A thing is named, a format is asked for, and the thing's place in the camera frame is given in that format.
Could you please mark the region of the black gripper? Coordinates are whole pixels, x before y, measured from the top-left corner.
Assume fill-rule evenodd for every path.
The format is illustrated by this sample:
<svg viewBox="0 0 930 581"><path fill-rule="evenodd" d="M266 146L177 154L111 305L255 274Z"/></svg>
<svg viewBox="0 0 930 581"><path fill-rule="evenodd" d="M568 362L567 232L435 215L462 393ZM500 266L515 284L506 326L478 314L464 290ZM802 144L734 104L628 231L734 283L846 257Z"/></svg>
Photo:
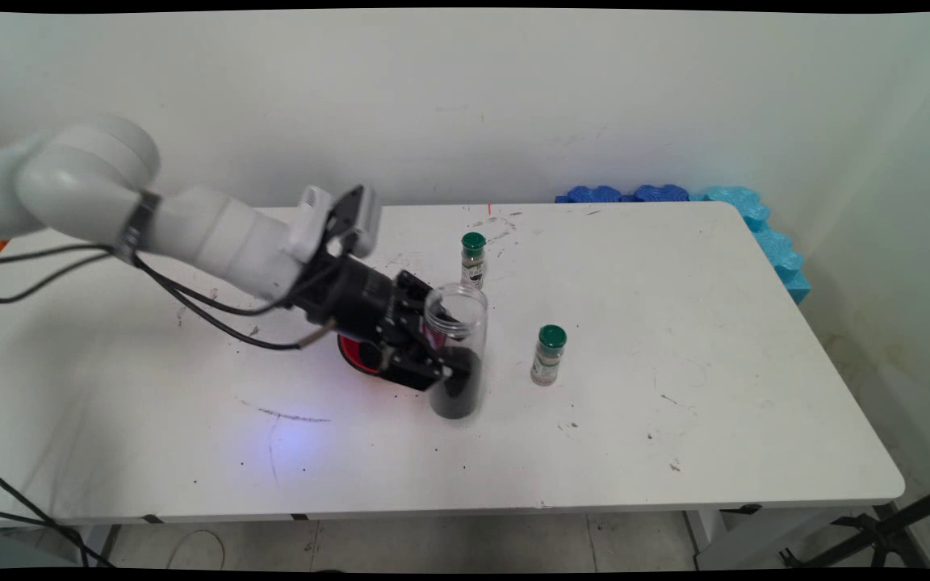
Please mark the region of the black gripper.
<svg viewBox="0 0 930 581"><path fill-rule="evenodd" d="M291 288L291 305L317 326L331 323L351 356L390 356L380 377L417 392L443 385L460 394L470 382L470 350L413 345L410 326L451 328L442 296L407 270L388 276L348 255L318 253Z"/></svg>

